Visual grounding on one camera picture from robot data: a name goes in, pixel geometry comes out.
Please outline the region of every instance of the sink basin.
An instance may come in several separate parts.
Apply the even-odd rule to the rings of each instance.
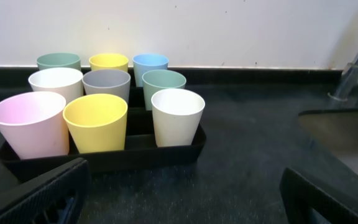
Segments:
[[[358,175],[358,109],[305,111],[300,124]]]

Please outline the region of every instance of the granite countertop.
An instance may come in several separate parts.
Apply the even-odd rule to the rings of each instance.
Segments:
[[[79,223],[288,223],[278,189],[300,167],[358,199],[358,176],[309,148],[298,113],[321,109],[329,85],[193,85],[206,102],[196,164],[98,174]],[[0,100],[25,89],[0,89]],[[17,186],[0,164],[0,192]]]

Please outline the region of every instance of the metal faucet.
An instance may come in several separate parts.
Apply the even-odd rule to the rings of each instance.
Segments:
[[[337,108],[342,102],[347,100],[347,96],[356,85],[358,81],[358,53],[354,58],[353,62],[350,62],[346,65],[344,71],[342,72],[341,82],[336,89],[335,93],[332,95],[328,93],[328,96],[331,97],[329,103],[329,109]]]

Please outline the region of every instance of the cup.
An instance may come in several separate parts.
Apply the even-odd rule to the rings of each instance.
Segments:
[[[152,109],[152,96],[166,88],[185,88],[186,78],[174,71],[152,70],[143,74],[143,92],[146,110]]]
[[[121,54],[98,54],[89,59],[92,71],[99,69],[118,69],[128,72],[128,58]]]
[[[74,68],[49,68],[33,73],[29,83],[33,91],[59,93],[69,103],[84,95],[83,74]]]
[[[157,146],[191,145],[205,107],[204,99],[189,90],[166,89],[153,95],[152,104]]]
[[[136,86],[142,87],[142,76],[151,70],[166,70],[169,59],[159,54],[140,54],[133,59]]]
[[[0,102],[0,132],[20,159],[67,155],[65,105],[48,91],[12,96]]]
[[[82,78],[87,95],[97,93],[113,94],[128,103],[131,76],[124,71],[102,69],[88,72]]]
[[[63,117],[80,153],[124,150],[128,105],[110,94],[82,96]]]
[[[65,67],[81,71],[80,57],[71,53],[52,53],[43,55],[37,59],[37,65],[40,70]]]

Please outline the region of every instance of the speckled countertop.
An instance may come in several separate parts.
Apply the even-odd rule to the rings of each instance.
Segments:
[[[278,185],[301,167],[358,199],[358,176],[297,123],[329,85],[188,86],[206,101],[196,164],[98,174],[79,223],[288,223]],[[0,89],[0,100],[25,89]],[[0,164],[0,192],[18,184]]]

